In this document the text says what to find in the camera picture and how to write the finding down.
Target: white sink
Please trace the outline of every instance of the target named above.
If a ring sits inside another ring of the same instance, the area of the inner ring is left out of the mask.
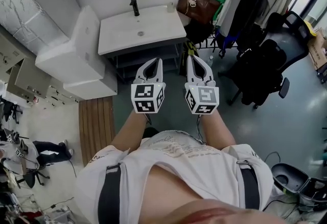
[[[177,11],[167,12],[167,6],[139,10],[139,16],[127,12],[101,21],[98,53],[114,51],[186,37]]]

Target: wire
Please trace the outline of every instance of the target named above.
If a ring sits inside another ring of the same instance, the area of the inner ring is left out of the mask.
[[[279,156],[279,153],[278,153],[277,151],[273,151],[273,152],[269,153],[269,154],[266,156],[264,162],[266,162],[267,159],[269,158],[269,156],[272,155],[272,154],[274,154],[274,153],[277,154],[277,156],[278,156],[278,158],[279,158],[279,163],[280,163],[280,162],[281,162],[281,156]]]
[[[275,201],[278,201],[278,202],[280,202],[280,203],[284,203],[284,204],[297,204],[296,202],[284,202],[284,201],[282,201],[282,200],[276,199],[276,200],[272,200],[271,202],[269,202],[268,205],[263,209],[263,211],[265,211],[265,210],[268,208],[268,206],[269,206],[271,203],[275,202]]]
[[[293,211],[296,209],[296,207],[298,207],[297,205],[295,205],[295,207],[292,209],[292,211],[291,211],[291,213],[290,214],[288,214],[287,215],[287,217],[286,218],[284,218],[284,219],[287,219],[292,213],[293,213]]]
[[[196,129],[197,129],[198,136],[199,136],[198,141],[203,142],[206,145],[206,142],[204,142],[204,138],[200,133],[200,128],[199,128],[200,127],[200,117],[201,117],[201,115],[198,116],[198,119],[196,121]]]
[[[67,201],[72,200],[73,198],[75,198],[75,197],[71,197],[70,199],[67,199],[67,200],[65,200],[65,201],[61,201],[61,202],[55,203],[55,204],[51,205],[50,207],[46,208],[45,210],[48,210],[49,208],[54,209],[58,204],[60,204],[60,203],[65,203],[65,202],[67,202]]]
[[[147,118],[147,123],[149,123],[150,125],[152,125],[152,121],[151,121],[150,115],[147,114],[147,113],[144,113],[144,116]]]
[[[72,165],[72,167],[73,167],[73,171],[74,171],[75,177],[77,177],[77,176],[76,176],[76,172],[75,172],[75,168],[74,168],[74,166],[73,166],[71,160],[68,160],[68,161],[71,163],[71,165]]]
[[[24,160],[26,160],[26,161],[29,161],[29,162],[32,162],[32,163],[34,163],[34,167],[35,167],[35,169],[38,169],[38,163],[37,162],[35,162],[35,161],[30,161],[30,160],[28,160],[28,159],[26,159],[26,157],[22,157]]]
[[[271,202],[269,202],[268,205],[263,209],[263,211],[265,211],[265,210],[268,208],[268,206],[269,206],[271,203],[275,202],[275,201],[280,202],[280,203],[283,203],[283,204],[296,204],[296,206],[303,206],[303,207],[315,207],[315,206],[317,206],[317,205],[305,205],[305,204],[301,204],[301,203],[297,203],[297,202],[284,202],[284,201],[282,201],[282,200],[275,199],[275,200],[272,200]]]

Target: white sneaker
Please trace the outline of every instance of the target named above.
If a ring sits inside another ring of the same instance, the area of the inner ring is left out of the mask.
[[[70,153],[71,156],[73,156],[73,154],[74,154],[74,150],[73,150],[72,148],[70,148],[70,149],[68,150],[68,152]]]
[[[62,141],[62,142],[60,142],[60,143],[63,143],[63,144],[65,144],[65,146],[67,147],[67,144],[68,144],[67,140],[63,140],[63,141]]]

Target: wooden plank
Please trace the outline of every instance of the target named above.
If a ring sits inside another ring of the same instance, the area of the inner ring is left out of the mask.
[[[93,136],[96,145],[96,152],[98,152],[101,150],[98,99],[92,99],[91,104],[92,104],[92,119],[93,119]]]
[[[98,99],[98,115],[99,115],[99,132],[100,132],[101,148],[105,148],[110,143],[107,144],[106,141],[106,129],[104,126],[104,112],[103,112],[103,98]]]
[[[109,97],[103,98],[103,112],[104,112],[104,127],[106,131],[106,142],[107,145],[111,143],[111,129],[110,129],[110,105]]]
[[[82,103],[82,109],[83,109],[83,128],[85,133],[85,153],[86,153],[86,159],[89,162],[92,159],[89,140],[88,140],[88,123],[87,123],[87,101],[81,101]]]
[[[91,157],[93,158],[94,155],[97,153],[97,151],[96,151],[96,146],[95,146],[94,136],[93,136],[92,101],[87,100],[86,103],[87,103],[88,141],[90,144]]]
[[[81,151],[82,151],[82,160],[83,160],[83,165],[87,165],[87,154],[85,150],[85,138],[86,135],[84,133],[84,127],[83,127],[83,104],[80,102],[78,104],[78,118],[79,118],[79,128],[80,128],[80,142],[81,142]]]
[[[109,112],[110,112],[110,132],[111,132],[111,140],[113,141],[114,137],[116,136],[115,129],[114,129],[114,120],[113,120],[113,102],[112,97],[109,97]]]

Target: black office chair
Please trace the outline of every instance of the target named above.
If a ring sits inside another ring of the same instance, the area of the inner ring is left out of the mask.
[[[25,182],[27,184],[27,186],[29,186],[30,188],[33,188],[34,185],[35,185],[35,177],[36,177],[37,181],[39,182],[39,184],[41,186],[44,186],[44,183],[41,182],[39,175],[46,178],[46,179],[48,179],[48,180],[50,179],[49,176],[45,176],[40,172],[40,170],[42,170],[44,168],[45,167],[43,167],[41,169],[36,169],[36,170],[28,170],[26,175],[22,175],[21,179],[18,180],[16,178],[16,183],[17,183],[18,188],[20,188],[19,184],[22,183],[22,182]]]
[[[229,105],[241,93],[242,103],[249,105],[254,102],[255,109],[266,101],[270,93],[279,92],[284,98],[290,82],[287,78],[283,81],[283,71],[309,53],[310,30],[292,11],[283,16],[273,13],[262,34],[226,74],[218,74],[232,79],[239,88],[233,99],[228,101]]]
[[[3,111],[1,113],[1,118],[5,117],[5,120],[8,121],[9,117],[12,116],[12,118],[15,120],[16,124],[19,124],[18,120],[17,120],[17,113],[22,114],[21,110],[18,110],[18,105],[5,100],[3,98],[0,97],[0,102],[2,104],[4,104]]]

